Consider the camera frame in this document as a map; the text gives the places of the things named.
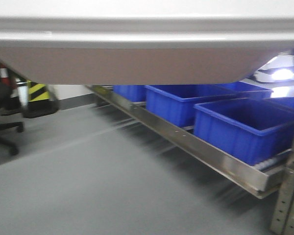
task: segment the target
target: office chair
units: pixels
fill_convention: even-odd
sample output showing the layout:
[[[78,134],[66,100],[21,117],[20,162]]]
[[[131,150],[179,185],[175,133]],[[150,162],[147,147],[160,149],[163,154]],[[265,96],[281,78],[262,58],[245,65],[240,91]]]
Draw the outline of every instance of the office chair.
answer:
[[[0,108],[3,107],[5,102],[8,101],[8,99],[10,98],[11,93],[12,93],[11,89],[7,85],[0,82]],[[17,132],[23,132],[24,131],[23,122],[12,122],[12,123],[0,124],[0,131],[5,130],[5,129],[9,129],[9,128],[12,128],[12,127],[16,127]],[[0,144],[3,144],[5,146],[9,147],[10,155],[17,155],[19,153],[19,149],[11,141],[8,141],[8,140],[0,137]]]

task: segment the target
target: chair leg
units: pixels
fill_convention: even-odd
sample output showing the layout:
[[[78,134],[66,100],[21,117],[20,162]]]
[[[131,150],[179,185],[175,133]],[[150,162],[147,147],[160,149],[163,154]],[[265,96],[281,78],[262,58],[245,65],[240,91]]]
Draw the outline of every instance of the chair leg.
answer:
[[[6,140],[6,139],[4,139],[2,137],[0,137],[0,144],[3,144],[5,146],[10,147],[9,152],[10,152],[11,155],[16,155],[19,152],[16,144],[14,144],[13,142],[8,141],[8,140]]]
[[[19,121],[19,122],[0,124],[0,131],[13,128],[13,127],[18,127],[17,129],[18,132],[22,132],[24,130],[23,123]]]

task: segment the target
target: blue plastic bin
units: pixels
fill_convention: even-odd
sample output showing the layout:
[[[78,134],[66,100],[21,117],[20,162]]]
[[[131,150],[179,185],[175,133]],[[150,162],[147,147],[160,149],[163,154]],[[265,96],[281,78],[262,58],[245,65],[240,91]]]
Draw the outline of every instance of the blue plastic bin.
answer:
[[[144,85],[115,85],[113,91],[132,102],[146,101]]]
[[[195,109],[194,135],[249,165],[292,145],[294,112],[283,107],[240,98],[196,104]]]
[[[146,89],[147,110],[179,127],[194,125],[194,104],[235,97],[232,91],[214,85],[158,85]]]
[[[282,105],[285,108],[289,108],[291,111],[294,111],[294,97],[268,98],[265,100],[273,105]]]
[[[264,99],[270,98],[273,90],[251,85],[245,82],[216,84],[216,86],[236,92],[239,98]]]

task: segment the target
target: light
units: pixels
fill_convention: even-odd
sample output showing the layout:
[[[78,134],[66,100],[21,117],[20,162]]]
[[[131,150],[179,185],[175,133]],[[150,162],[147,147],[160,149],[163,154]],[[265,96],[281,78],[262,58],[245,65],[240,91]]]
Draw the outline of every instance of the light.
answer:
[[[271,76],[273,80],[275,81],[283,81],[283,80],[290,80],[294,78],[294,73],[288,69],[280,69],[274,72]]]
[[[272,90],[271,98],[286,97],[290,91],[290,87],[275,87]]]

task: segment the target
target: metal shelf rail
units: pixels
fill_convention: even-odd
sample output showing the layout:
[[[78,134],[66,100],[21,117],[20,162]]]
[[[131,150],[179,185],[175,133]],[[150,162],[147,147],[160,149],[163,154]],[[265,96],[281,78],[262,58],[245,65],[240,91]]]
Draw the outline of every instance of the metal shelf rail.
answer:
[[[187,130],[150,113],[141,104],[123,98],[112,92],[110,88],[104,86],[89,88],[94,92],[98,105],[102,102],[112,104],[257,198],[262,199],[280,188],[284,164],[259,170],[201,140]]]
[[[273,214],[271,230],[279,235],[294,235],[294,141]]]

